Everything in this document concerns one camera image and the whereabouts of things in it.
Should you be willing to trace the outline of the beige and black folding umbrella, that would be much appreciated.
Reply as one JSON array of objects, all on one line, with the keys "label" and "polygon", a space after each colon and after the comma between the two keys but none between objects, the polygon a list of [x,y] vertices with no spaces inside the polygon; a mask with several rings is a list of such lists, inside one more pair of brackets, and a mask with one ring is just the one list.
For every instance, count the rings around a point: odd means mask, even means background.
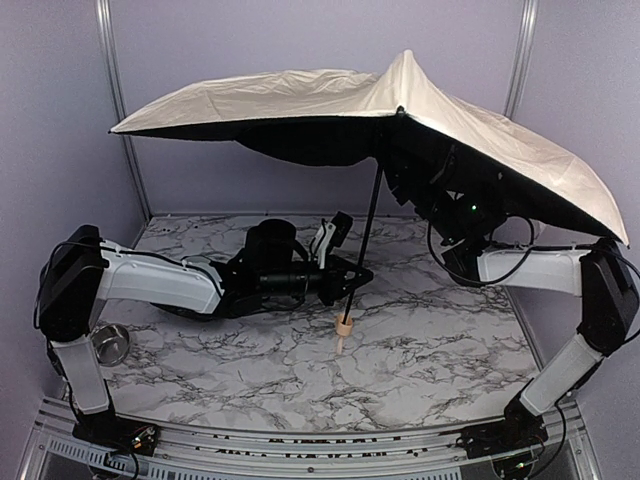
[{"label": "beige and black folding umbrella", "polygon": [[373,158],[384,176],[392,149],[427,160],[458,149],[558,194],[612,233],[619,248],[628,241],[613,195],[582,159],[504,116],[446,94],[410,51],[379,75],[286,70],[196,82],[128,115],[114,132],[234,141],[306,166],[351,166]]}]

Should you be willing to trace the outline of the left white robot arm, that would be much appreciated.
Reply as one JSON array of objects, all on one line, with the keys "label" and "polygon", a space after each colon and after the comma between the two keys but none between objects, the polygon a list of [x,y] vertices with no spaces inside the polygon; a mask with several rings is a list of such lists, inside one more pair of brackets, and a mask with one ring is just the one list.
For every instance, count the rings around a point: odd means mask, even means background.
[{"label": "left white robot arm", "polygon": [[310,295],[331,306],[373,278],[361,263],[332,252],[352,224],[339,212],[304,247],[292,223],[267,219],[247,231],[243,247],[225,262],[127,249],[83,225],[53,249],[41,270],[34,326],[76,408],[83,415],[110,415],[112,400],[89,340],[97,303],[140,301],[203,321],[294,310]]}]

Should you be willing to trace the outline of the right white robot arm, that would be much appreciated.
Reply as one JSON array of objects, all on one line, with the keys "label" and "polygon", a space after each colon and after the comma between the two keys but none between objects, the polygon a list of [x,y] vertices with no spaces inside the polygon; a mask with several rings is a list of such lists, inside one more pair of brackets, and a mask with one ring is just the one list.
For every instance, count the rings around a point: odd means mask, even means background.
[{"label": "right white robot arm", "polygon": [[[573,315],[562,321],[556,350],[537,376],[515,396],[505,415],[511,422],[540,418],[565,394],[581,386],[601,363],[635,336],[639,312],[638,269],[618,239],[558,194],[496,163],[469,158],[458,149],[431,160],[395,152],[384,173],[399,203],[410,203],[444,247],[435,261],[456,283],[503,287],[525,325],[535,329],[544,314]],[[575,244],[517,244],[496,231],[509,220],[537,220],[592,235]]]}]

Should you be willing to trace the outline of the clear glass cup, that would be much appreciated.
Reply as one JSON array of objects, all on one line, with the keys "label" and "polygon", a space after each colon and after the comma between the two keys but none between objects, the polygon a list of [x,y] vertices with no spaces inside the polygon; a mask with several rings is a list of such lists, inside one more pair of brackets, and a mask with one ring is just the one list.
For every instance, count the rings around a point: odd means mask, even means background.
[{"label": "clear glass cup", "polygon": [[105,367],[121,364],[131,347],[130,333],[124,325],[104,325],[91,334],[98,363]]}]

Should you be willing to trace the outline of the right aluminium corner post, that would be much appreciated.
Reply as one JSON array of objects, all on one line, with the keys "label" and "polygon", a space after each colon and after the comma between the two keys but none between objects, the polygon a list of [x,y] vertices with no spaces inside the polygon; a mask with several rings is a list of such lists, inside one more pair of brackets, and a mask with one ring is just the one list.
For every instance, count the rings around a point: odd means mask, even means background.
[{"label": "right aluminium corner post", "polygon": [[516,41],[506,101],[503,108],[503,115],[511,120],[515,119],[524,94],[530,67],[538,11],[538,0],[524,0],[522,2],[518,38]]}]

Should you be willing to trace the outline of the aluminium corner post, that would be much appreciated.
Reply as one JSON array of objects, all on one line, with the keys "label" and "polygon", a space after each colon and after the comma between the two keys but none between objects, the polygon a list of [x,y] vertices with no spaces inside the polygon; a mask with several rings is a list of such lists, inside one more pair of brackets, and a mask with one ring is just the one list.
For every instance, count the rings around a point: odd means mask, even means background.
[{"label": "aluminium corner post", "polygon": [[[113,30],[111,2],[107,0],[97,0],[95,6],[98,34],[106,67],[111,103],[116,122],[119,123],[126,116],[126,107]],[[144,222],[148,223],[152,218],[152,211],[133,141],[128,136],[120,136],[120,143],[123,148],[128,173],[133,183],[140,213]]]},{"label": "aluminium corner post", "polygon": [[538,0],[524,0],[522,2],[518,38],[516,41],[506,101],[503,108],[503,115],[511,120],[515,119],[524,94],[530,67],[538,11]]}]

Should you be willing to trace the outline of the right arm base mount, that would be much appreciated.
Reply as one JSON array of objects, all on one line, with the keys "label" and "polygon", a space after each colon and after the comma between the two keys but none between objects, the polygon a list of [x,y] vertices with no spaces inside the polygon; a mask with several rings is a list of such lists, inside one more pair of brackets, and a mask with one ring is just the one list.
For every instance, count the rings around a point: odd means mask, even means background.
[{"label": "right arm base mount", "polygon": [[505,407],[502,420],[464,427],[456,446],[463,448],[469,459],[475,459],[542,445],[547,440],[542,416],[534,415],[514,398]]}]

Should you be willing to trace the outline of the aluminium front rail frame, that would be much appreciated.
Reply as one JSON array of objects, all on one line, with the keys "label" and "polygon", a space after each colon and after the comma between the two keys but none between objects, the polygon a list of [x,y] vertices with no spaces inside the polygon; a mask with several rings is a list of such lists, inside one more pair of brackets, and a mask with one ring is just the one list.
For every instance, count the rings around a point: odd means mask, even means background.
[{"label": "aluminium front rail frame", "polygon": [[495,445],[498,418],[355,432],[251,431],[153,421],[138,449],[74,435],[67,402],[43,400],[20,479],[599,479],[577,406],[566,402],[523,446]]}]

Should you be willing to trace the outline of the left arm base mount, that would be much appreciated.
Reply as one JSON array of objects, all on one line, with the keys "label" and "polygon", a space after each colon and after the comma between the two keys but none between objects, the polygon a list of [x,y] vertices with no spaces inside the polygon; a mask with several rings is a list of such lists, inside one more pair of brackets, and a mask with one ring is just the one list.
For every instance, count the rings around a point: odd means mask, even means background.
[{"label": "left arm base mount", "polygon": [[156,424],[123,418],[110,411],[81,414],[72,431],[77,439],[144,456],[154,454],[159,433]]}]

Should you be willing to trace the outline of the left aluminium corner post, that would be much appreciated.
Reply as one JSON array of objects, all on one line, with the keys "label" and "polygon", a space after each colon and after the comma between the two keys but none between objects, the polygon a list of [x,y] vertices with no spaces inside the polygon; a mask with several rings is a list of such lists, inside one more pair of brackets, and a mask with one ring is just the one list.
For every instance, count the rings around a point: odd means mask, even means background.
[{"label": "left aluminium corner post", "polygon": [[[126,107],[113,30],[111,2],[107,0],[97,0],[95,6],[98,34],[106,67],[111,103],[116,122],[119,123],[126,116]],[[152,211],[133,141],[128,136],[120,136],[120,143],[123,148],[128,173],[133,183],[140,213],[144,222],[148,223],[152,218]]]}]

